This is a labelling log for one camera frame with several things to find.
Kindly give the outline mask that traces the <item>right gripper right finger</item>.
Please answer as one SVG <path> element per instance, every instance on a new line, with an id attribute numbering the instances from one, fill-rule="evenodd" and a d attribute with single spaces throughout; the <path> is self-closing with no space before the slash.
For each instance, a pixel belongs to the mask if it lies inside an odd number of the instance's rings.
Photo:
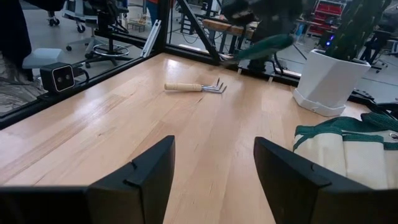
<path id="1" fill-rule="evenodd" d="M 254 161 L 276 224 L 310 224 L 318 190 L 331 182 L 309 160 L 263 137 L 254 140 Z"/>

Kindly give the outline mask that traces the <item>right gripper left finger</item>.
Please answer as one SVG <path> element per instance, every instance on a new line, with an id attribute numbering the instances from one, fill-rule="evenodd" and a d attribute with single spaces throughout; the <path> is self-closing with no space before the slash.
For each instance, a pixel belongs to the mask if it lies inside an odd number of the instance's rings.
<path id="1" fill-rule="evenodd" d="M 175 137 L 168 135 L 86 192 L 92 224 L 163 224 L 174 178 Z"/>

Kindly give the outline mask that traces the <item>beige green-trimmed gardening bag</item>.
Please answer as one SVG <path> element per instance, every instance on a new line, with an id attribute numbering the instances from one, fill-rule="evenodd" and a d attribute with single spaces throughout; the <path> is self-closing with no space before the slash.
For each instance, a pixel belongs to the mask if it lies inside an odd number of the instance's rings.
<path id="1" fill-rule="evenodd" d="M 297 126 L 293 152 L 371 189 L 398 189 L 398 120 L 386 115 Z"/>

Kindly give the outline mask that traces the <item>wooden-handled hand rake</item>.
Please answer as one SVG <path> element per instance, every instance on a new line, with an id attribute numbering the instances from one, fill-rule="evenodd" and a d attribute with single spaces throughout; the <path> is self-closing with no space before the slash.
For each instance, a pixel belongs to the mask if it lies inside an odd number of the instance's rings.
<path id="1" fill-rule="evenodd" d="M 222 94 L 227 89 L 224 83 L 220 82 L 220 78 L 217 79 L 216 85 L 205 86 L 194 83 L 165 83 L 164 90 L 169 91 L 191 91 L 191 92 L 202 92 L 207 91 L 210 93 Z"/>

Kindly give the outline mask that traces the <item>wooden workbench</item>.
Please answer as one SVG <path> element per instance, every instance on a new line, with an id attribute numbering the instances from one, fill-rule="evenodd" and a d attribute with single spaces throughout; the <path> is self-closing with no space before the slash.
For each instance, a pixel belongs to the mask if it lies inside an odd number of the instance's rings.
<path id="1" fill-rule="evenodd" d="M 231 24 L 226 23 L 226 21 L 214 21 L 211 19 L 202 20 L 203 27 L 209 30 L 215 30 L 218 32 L 226 32 L 227 34 L 240 36 L 244 34 L 244 36 L 250 39 L 257 29 L 257 22 L 252 22 L 249 25 L 244 27 L 241 26 L 232 26 Z"/>

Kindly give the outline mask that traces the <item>person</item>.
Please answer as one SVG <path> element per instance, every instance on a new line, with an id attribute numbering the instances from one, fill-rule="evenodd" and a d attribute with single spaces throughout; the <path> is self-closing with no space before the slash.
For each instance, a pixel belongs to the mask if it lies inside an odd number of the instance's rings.
<path id="1" fill-rule="evenodd" d="M 146 8 L 149 11 L 152 25 L 154 25 L 158 19 L 158 3 L 159 0 L 146 0 Z"/>

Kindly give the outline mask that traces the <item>red parts bin rack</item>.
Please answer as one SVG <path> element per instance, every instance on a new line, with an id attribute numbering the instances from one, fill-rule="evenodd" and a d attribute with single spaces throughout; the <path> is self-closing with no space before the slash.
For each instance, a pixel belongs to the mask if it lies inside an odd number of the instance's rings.
<path id="1" fill-rule="evenodd" d="M 321 36 L 324 31 L 336 30 L 340 25 L 345 7 L 344 0 L 317 0 L 307 34 Z"/>

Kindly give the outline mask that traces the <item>silver aluminium extrusion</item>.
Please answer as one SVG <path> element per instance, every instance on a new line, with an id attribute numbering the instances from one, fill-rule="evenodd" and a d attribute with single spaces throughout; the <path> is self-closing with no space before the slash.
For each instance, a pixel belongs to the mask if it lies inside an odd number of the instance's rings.
<path id="1" fill-rule="evenodd" d="M 142 48 L 141 54 L 140 54 L 140 56 L 142 58 L 147 58 L 150 55 L 152 48 L 155 44 L 155 41 L 157 39 L 157 36 L 159 34 L 159 31 L 161 28 L 161 23 L 162 23 L 162 21 L 157 19 L 155 21 L 155 24 L 152 26 L 152 29 L 149 33 L 149 36 L 146 40 L 144 47 Z"/>

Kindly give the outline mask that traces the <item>white faceted plant pot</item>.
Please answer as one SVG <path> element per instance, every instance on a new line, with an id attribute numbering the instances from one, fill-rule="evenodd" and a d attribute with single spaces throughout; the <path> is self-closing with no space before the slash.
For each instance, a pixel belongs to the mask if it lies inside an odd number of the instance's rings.
<path id="1" fill-rule="evenodd" d="M 346 106 L 357 82 L 371 68 L 366 61 L 352 62 L 310 51 L 293 98 L 299 106 L 322 116 L 337 116 Z"/>

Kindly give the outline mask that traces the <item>tall green cactus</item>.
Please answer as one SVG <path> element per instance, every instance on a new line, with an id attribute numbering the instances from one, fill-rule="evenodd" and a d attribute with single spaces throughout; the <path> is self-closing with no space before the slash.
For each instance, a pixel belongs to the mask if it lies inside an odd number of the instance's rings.
<path id="1" fill-rule="evenodd" d="M 325 55 L 353 61 L 391 3 L 392 0 L 353 0 Z"/>

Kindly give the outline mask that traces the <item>office chair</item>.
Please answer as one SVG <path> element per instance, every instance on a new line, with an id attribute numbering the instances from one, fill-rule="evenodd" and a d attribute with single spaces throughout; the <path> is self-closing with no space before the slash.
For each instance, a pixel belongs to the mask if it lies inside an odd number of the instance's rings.
<path id="1" fill-rule="evenodd" d="M 117 66 L 117 61 L 129 61 L 126 57 L 129 49 L 123 46 L 114 46 L 113 41 L 105 43 L 95 37 L 95 29 L 98 28 L 98 11 L 92 8 L 88 0 L 66 0 L 62 9 L 62 17 L 76 22 L 76 28 L 79 33 L 84 33 L 86 27 L 91 28 L 91 36 L 85 39 L 69 42 L 66 46 L 67 51 L 72 51 L 72 45 L 84 44 L 86 68 L 90 68 L 90 62 L 110 61 Z"/>

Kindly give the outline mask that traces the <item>grey stool seat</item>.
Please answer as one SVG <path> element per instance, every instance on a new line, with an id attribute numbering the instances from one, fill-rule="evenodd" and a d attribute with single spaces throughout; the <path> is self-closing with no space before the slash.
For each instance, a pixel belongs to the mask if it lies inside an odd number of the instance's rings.
<path id="1" fill-rule="evenodd" d="M 62 49 L 38 48 L 24 58 L 22 68 L 33 69 L 57 63 L 64 58 L 64 55 Z"/>

